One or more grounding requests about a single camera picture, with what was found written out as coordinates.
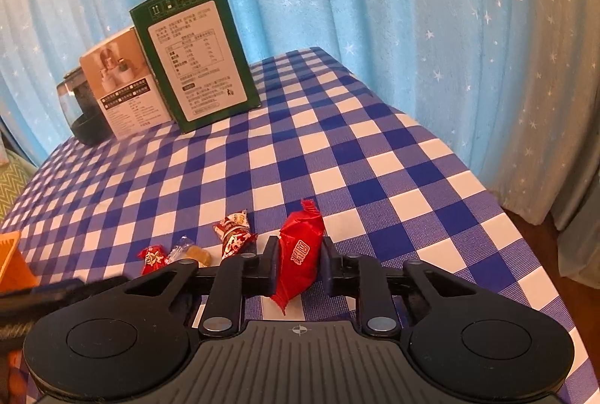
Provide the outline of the left hand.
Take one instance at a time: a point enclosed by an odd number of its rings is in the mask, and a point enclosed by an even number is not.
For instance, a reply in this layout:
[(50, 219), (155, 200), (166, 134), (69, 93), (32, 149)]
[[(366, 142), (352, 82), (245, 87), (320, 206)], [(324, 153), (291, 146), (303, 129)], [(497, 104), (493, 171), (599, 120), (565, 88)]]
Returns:
[(21, 369), (20, 350), (2, 352), (0, 357), (0, 400), (2, 404), (27, 402), (27, 376)]

